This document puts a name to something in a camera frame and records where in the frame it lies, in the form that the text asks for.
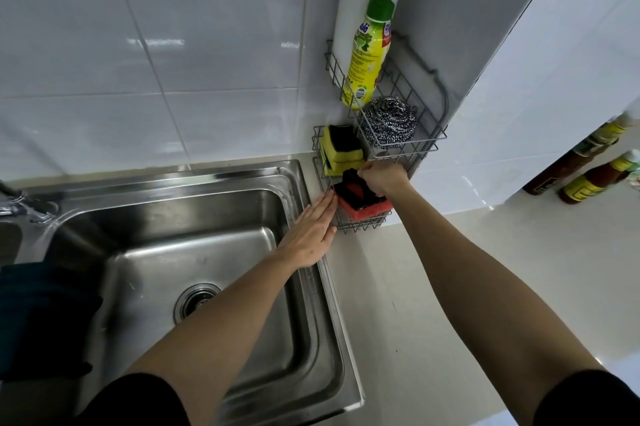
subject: drain strainer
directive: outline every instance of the drain strainer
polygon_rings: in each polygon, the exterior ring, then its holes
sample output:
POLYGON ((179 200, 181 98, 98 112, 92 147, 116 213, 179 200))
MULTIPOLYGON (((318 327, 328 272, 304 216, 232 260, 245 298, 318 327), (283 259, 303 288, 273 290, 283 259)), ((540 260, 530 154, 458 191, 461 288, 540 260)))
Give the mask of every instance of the drain strainer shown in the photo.
POLYGON ((189 286, 182 292, 173 307, 173 321, 177 325, 220 292, 220 288, 211 283, 199 283, 189 286))

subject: black sleeve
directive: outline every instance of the black sleeve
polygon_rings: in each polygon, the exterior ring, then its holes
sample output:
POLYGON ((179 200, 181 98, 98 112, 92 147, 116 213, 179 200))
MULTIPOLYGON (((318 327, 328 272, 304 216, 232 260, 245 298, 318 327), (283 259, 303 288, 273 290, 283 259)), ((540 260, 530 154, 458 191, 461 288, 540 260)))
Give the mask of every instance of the black sleeve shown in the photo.
POLYGON ((534 426, 640 423, 640 398, 615 375, 584 370, 570 375, 542 399, 534 426))
POLYGON ((164 380, 151 374, 130 374, 101 390, 72 424, 189 426, 189 419, 178 394, 164 380))

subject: sink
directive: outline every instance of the sink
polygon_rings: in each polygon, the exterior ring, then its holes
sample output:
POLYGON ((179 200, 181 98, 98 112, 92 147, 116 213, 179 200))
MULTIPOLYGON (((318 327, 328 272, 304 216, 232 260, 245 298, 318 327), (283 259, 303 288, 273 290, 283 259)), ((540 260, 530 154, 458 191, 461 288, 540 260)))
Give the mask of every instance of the sink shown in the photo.
POLYGON ((0 222, 0 266, 13 264, 20 251, 22 231, 19 226, 0 222))
MULTIPOLYGON (((3 384, 3 424, 53 424, 82 410, 172 327, 274 249, 308 203, 297 161, 39 192, 38 198, 57 195, 61 216, 46 228, 0 223, 0 240, 10 243, 0 262, 76 270, 104 303, 86 342, 91 373, 75 381, 3 384)), ((308 424, 363 401, 322 260, 296 272, 278 295, 215 424, 308 424)))

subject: forearm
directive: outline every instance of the forearm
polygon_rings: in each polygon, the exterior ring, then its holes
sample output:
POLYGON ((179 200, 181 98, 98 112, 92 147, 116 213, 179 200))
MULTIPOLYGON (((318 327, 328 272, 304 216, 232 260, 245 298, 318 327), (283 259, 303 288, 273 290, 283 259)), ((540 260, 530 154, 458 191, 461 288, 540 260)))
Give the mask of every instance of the forearm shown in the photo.
POLYGON ((531 422, 550 384, 599 367, 529 286, 463 236, 410 185, 387 196, 449 321, 521 424, 531 422))
POLYGON ((295 269, 270 254, 165 335, 128 372, 162 377, 180 396, 191 424, 209 424, 295 269))

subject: chrome faucet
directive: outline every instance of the chrome faucet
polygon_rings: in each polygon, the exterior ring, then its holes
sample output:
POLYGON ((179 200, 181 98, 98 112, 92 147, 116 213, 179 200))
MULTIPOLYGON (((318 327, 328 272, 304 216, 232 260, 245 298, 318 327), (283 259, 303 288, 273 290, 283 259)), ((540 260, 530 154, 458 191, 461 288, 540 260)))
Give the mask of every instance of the chrome faucet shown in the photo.
POLYGON ((0 180, 0 194, 8 199, 8 205, 0 205, 0 217, 27 215, 34 224, 48 224, 59 212, 57 203, 29 198, 22 190, 16 190, 0 180))

